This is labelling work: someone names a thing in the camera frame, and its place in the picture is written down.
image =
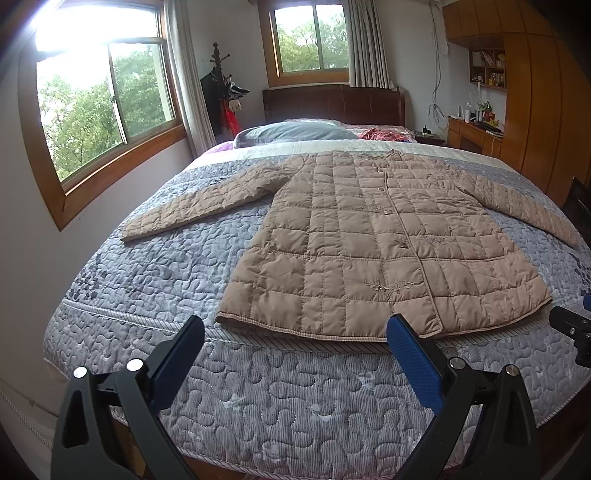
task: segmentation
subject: wooden headboard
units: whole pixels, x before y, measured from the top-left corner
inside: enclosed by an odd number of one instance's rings
[[[404,94],[399,89],[311,85],[263,90],[267,123],[289,118],[326,118],[353,125],[404,127]]]

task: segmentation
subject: window frame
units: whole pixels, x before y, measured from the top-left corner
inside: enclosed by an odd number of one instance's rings
[[[187,136],[180,119],[178,97],[171,74],[170,59],[168,58],[163,0],[69,0],[64,2],[62,6],[71,7],[89,4],[153,8],[156,10],[164,77],[174,118],[142,132],[136,137],[128,137],[127,143],[125,143],[122,136],[122,144],[107,150],[63,181],[60,181],[51,159],[41,123],[41,111],[37,94],[37,62],[40,54],[35,47],[35,39],[32,38],[22,49],[19,59],[18,106],[21,129],[33,176],[59,231],[62,231],[89,203],[116,181],[123,178],[135,167],[149,160],[156,153]]]
[[[349,83],[349,69],[325,69],[323,65],[322,38],[316,12],[317,5],[342,5],[342,0],[259,0],[262,45],[267,65],[269,87],[304,85],[308,83]],[[311,5],[314,7],[314,24],[318,46],[320,70],[283,72],[275,10]]]

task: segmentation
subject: quilted bedspread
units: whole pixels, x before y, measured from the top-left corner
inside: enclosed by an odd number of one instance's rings
[[[332,148],[427,153],[560,209],[528,180],[481,157],[415,144],[352,141]],[[332,143],[290,147],[324,151]],[[209,155],[223,163],[180,173],[133,212],[220,182],[287,147]],[[318,342],[272,331],[221,327],[213,319],[230,274],[267,214],[271,198],[153,238],[123,244],[122,223],[74,280],[47,327],[44,355],[64,375],[122,368],[145,358],[192,314],[206,343],[161,421],[185,455],[267,478],[391,478],[433,414],[418,402],[385,344]],[[487,210],[542,275],[554,304],[582,312],[591,289],[591,251]],[[588,381],[573,342],[549,327],[549,307],[506,329],[439,340],[447,356],[474,368],[517,365],[538,424]],[[450,464],[461,461],[476,427],[473,408]],[[121,412],[115,415],[123,420]]]

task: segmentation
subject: jacket's left sleeve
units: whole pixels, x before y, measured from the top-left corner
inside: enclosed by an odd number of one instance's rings
[[[574,230],[572,224],[535,200],[486,177],[474,175],[453,166],[450,166],[450,171],[455,185],[463,192],[473,196],[482,206],[492,208],[551,233],[571,247],[579,245],[580,235]]]
[[[279,164],[262,163],[198,192],[179,195],[131,219],[123,228],[121,239],[127,242],[167,232],[276,193],[303,164],[301,156]]]

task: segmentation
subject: metal screw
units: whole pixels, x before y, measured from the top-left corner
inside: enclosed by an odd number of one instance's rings
[[[74,376],[76,378],[82,378],[88,373],[86,367],[78,367],[74,370]]]
[[[466,366],[466,362],[462,358],[455,356],[450,359],[449,366],[454,370],[461,370]]]
[[[515,365],[507,365],[505,371],[512,377],[519,375],[519,369]]]
[[[144,361],[141,358],[134,358],[127,362],[125,368],[130,372],[137,372],[144,366]]]

